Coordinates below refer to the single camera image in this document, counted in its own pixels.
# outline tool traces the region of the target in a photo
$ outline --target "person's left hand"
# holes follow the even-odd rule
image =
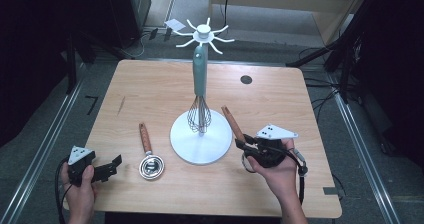
[[[68,176],[68,163],[65,162],[62,166],[61,178],[63,188],[66,191],[66,200],[69,205],[70,218],[68,224],[86,224],[91,223],[94,215],[94,201],[96,200],[96,188],[91,184],[91,179],[94,176],[94,167],[89,165],[85,168],[82,174],[81,186],[71,186]]]

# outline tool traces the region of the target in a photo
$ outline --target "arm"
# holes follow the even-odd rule
[[[81,186],[71,186],[68,177],[68,163],[64,163],[61,172],[66,200],[68,201],[70,217],[68,224],[88,224],[94,215],[94,201],[96,198],[96,190],[91,184],[94,176],[94,167],[89,165],[82,174]]]
[[[294,148],[293,139],[283,139],[287,149]],[[262,175],[281,206],[283,223],[307,223],[296,192],[296,163],[285,158],[278,166],[263,168],[253,157],[247,157],[253,170]]]

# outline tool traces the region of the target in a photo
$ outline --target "metal spoon head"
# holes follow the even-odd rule
[[[150,155],[141,161],[139,172],[143,178],[151,180],[159,177],[164,168],[165,164],[160,157]]]

